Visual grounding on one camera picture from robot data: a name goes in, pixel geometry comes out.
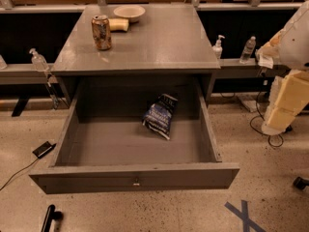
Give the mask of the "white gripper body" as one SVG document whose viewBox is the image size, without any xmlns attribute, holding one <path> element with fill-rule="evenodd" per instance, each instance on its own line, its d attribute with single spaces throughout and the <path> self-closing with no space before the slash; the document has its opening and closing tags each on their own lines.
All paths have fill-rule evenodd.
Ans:
<svg viewBox="0 0 309 232">
<path fill-rule="evenodd" d="M 283 31 L 279 30 L 268 42 L 256 51 L 255 55 L 260 67 L 272 69 L 275 64 L 281 63 L 279 50 L 282 35 Z"/>
</svg>

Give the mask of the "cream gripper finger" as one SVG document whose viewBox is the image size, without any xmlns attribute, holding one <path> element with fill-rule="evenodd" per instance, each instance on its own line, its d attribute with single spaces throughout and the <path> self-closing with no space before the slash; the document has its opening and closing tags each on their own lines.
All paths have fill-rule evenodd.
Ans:
<svg viewBox="0 0 309 232">
<path fill-rule="evenodd" d="M 309 103 L 309 72 L 292 70 L 285 77 L 276 76 L 269 102 L 271 106 L 297 115 Z"/>
<path fill-rule="evenodd" d="M 286 130 L 295 116 L 292 112 L 280 107 L 269 106 L 262 124 L 262 132 L 266 135 L 277 135 Z"/>
</svg>

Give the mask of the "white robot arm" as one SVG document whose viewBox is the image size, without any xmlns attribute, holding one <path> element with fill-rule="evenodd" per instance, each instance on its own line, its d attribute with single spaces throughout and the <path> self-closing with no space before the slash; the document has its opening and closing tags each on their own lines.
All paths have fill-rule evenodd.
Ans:
<svg viewBox="0 0 309 232">
<path fill-rule="evenodd" d="M 262 132 L 284 132 L 309 103 L 309 2 L 304 2 L 285 26 L 257 50 L 258 65 L 271 69 L 273 61 L 290 69 L 271 84 Z"/>
</svg>

